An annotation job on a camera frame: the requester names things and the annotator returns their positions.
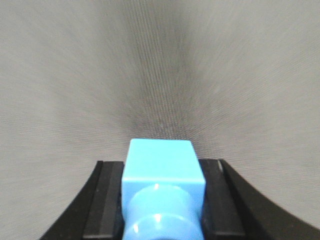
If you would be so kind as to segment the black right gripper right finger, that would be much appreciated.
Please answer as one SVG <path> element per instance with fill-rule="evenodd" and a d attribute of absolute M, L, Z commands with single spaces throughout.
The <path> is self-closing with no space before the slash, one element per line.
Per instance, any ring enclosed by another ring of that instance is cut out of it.
<path fill-rule="evenodd" d="M 206 240 L 318 240 L 320 230 L 255 189 L 223 159 L 200 159 Z"/>

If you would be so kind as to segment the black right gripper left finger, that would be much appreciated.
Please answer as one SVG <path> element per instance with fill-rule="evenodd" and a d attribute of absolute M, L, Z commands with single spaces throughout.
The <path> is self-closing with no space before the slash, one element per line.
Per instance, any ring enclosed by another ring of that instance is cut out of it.
<path fill-rule="evenodd" d="M 41 239 L 120 240 L 123 169 L 121 161 L 98 161 L 77 196 Z"/>

